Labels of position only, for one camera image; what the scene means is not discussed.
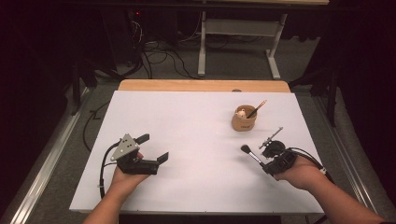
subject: wrist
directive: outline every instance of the wrist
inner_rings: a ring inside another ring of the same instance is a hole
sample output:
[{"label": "wrist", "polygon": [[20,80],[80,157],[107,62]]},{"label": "wrist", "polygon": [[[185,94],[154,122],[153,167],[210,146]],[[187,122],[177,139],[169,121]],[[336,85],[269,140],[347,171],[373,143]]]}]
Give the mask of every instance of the wrist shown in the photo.
[{"label": "wrist", "polygon": [[315,192],[327,189],[331,186],[334,186],[334,184],[326,177],[326,175],[322,175],[321,177],[314,179],[305,190],[311,194],[315,194]]},{"label": "wrist", "polygon": [[122,193],[121,190],[110,187],[105,195],[105,198],[113,203],[123,205],[129,195],[130,193]]}]

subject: paintbrush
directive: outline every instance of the paintbrush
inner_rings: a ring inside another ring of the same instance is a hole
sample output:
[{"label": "paintbrush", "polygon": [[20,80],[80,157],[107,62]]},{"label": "paintbrush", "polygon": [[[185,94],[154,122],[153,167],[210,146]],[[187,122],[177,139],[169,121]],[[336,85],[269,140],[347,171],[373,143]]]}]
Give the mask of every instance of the paintbrush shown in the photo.
[{"label": "paintbrush", "polygon": [[247,116],[247,119],[250,119],[251,116],[253,116],[254,114],[256,114],[257,111],[260,109],[260,107],[262,107],[263,105],[265,105],[265,103],[267,103],[267,100],[264,100],[259,106],[257,106],[257,107]]}]

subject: dark background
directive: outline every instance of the dark background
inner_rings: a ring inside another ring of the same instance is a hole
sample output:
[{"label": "dark background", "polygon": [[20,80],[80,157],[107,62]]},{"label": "dark background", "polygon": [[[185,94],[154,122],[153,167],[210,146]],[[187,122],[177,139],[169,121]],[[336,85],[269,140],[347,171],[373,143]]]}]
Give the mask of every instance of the dark background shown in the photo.
[{"label": "dark background", "polygon": [[[358,2],[331,1],[331,6],[354,7]],[[391,1],[370,6],[366,8],[367,13],[290,13],[282,38],[297,35],[304,41],[321,36],[306,73],[329,64],[335,68],[356,134],[395,203],[393,189],[396,184],[392,179],[396,176],[396,163],[393,162],[396,156],[393,136],[396,126],[396,94],[393,90],[396,84],[396,31],[393,22],[396,18],[393,11],[396,7]],[[104,25],[104,14],[98,8],[18,0],[2,1],[0,10],[3,146],[0,169],[1,179],[6,183],[0,190],[2,215],[65,110],[64,91],[72,83],[73,64],[90,58],[102,66],[114,68],[115,55],[107,38],[112,26]],[[177,44],[177,31],[192,34],[199,17],[199,12],[143,12],[136,19],[141,20],[145,30],[174,45]],[[208,15],[259,20],[279,16],[273,13],[264,18],[260,13],[230,15],[227,12]],[[116,28],[129,38],[125,27],[126,23]],[[133,49],[126,50],[134,57]],[[90,69],[83,69],[80,75],[89,76],[90,72]],[[302,84],[323,86],[326,92],[328,76],[322,74]]]}]

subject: pencil holder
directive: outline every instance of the pencil holder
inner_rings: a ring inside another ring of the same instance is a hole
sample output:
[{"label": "pencil holder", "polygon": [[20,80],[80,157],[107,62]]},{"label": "pencil holder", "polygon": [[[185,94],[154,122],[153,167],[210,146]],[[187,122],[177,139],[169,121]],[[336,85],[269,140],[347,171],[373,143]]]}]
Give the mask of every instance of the pencil holder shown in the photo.
[{"label": "pencil holder", "polygon": [[255,107],[252,105],[238,106],[233,113],[233,119],[231,121],[233,129],[238,132],[250,131],[254,126],[254,122],[256,121],[257,112],[252,115],[250,119],[247,119],[247,117],[251,112],[253,112],[254,109]]}]

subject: white tabletop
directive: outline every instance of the white tabletop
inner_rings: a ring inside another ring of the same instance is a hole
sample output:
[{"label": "white tabletop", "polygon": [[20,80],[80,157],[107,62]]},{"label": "white tabletop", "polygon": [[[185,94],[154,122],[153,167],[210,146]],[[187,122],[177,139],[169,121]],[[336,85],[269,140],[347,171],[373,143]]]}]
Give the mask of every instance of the white tabletop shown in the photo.
[{"label": "white tabletop", "polygon": [[[233,130],[239,105],[267,100],[249,132]],[[169,160],[139,185],[121,209],[149,214],[313,214],[323,213],[306,191],[275,181],[242,152],[244,144],[260,155],[258,146],[275,137],[286,147],[299,147],[319,161],[311,135],[293,93],[213,91],[115,91],[76,194],[73,211],[91,211],[100,201],[97,185],[106,150],[126,133],[149,133],[140,152]],[[115,165],[105,168],[109,186]]]}]

